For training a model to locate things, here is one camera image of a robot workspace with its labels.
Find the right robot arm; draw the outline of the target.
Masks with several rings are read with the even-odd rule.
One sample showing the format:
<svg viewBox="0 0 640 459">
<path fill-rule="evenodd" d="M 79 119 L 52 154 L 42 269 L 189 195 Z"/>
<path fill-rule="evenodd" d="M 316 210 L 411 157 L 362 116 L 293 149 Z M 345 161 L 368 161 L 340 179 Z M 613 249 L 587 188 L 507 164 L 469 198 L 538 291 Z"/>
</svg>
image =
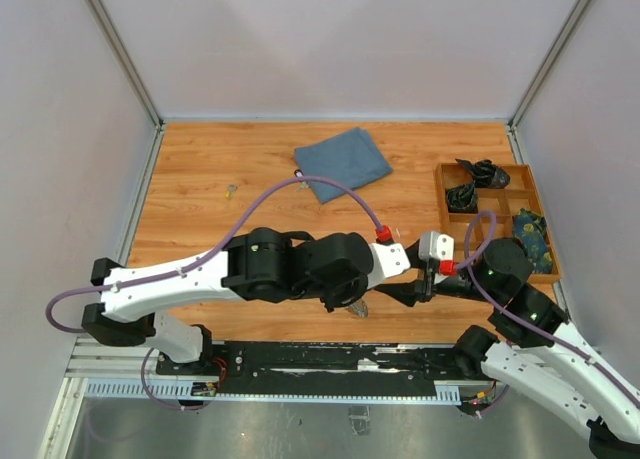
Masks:
<svg viewBox="0 0 640 459">
<path fill-rule="evenodd" d="M 490 304 L 488 331 L 469 327 L 453 347 L 455 371 L 514 389 L 571 425 L 597 458 L 639 455 L 639 391 L 592 346 L 552 299 L 529 284 L 533 267 L 512 238 L 486 239 L 453 259 L 453 239 L 424 234 L 412 246 L 372 244 L 371 288 L 414 306 L 435 295 Z"/>
</svg>

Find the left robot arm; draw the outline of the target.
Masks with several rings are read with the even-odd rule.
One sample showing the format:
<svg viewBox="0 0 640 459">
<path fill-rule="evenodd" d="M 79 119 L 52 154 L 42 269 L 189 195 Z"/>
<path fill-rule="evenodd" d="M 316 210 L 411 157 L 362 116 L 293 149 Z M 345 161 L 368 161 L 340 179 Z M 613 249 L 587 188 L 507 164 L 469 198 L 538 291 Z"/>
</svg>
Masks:
<svg viewBox="0 0 640 459">
<path fill-rule="evenodd" d="M 211 259 L 111 270 L 106 290 L 85 307 L 81 325 L 102 345 L 145 345 L 200 375 L 214 362 L 211 334 L 169 309 L 202 301 L 318 299 L 333 311 L 364 295 L 373 270 L 372 249 L 357 233 L 315 239 L 262 227 L 232 238 Z"/>
</svg>

